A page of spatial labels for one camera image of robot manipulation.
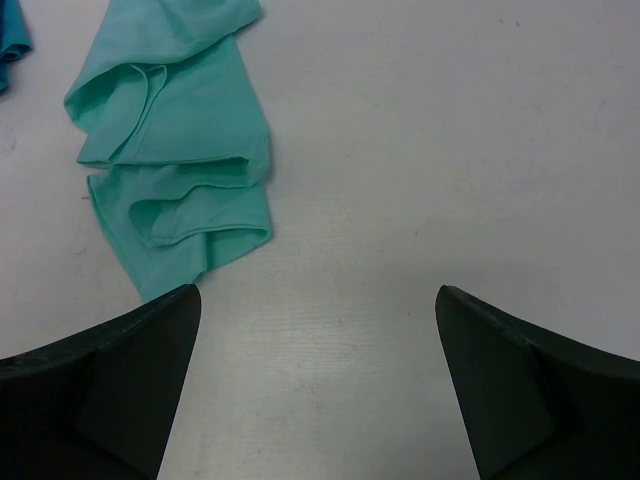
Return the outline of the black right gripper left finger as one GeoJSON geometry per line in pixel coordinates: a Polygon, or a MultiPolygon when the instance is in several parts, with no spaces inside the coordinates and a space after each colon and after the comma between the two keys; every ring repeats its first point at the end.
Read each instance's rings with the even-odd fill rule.
{"type": "Polygon", "coordinates": [[[201,318],[178,287],[1,362],[4,479],[155,479],[201,318]]]}

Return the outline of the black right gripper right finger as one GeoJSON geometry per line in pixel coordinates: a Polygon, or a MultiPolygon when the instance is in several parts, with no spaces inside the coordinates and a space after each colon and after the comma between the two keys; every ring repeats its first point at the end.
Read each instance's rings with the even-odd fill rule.
{"type": "Polygon", "coordinates": [[[480,478],[638,478],[637,361],[454,286],[435,316],[480,478]]]}

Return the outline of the mint green t-shirt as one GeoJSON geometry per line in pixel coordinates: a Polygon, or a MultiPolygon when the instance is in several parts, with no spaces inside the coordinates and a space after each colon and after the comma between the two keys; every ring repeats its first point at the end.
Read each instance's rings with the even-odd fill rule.
{"type": "Polygon", "coordinates": [[[266,243],[269,129],[236,43],[256,1],[113,1],[64,100],[102,232],[144,301],[266,243]]]}

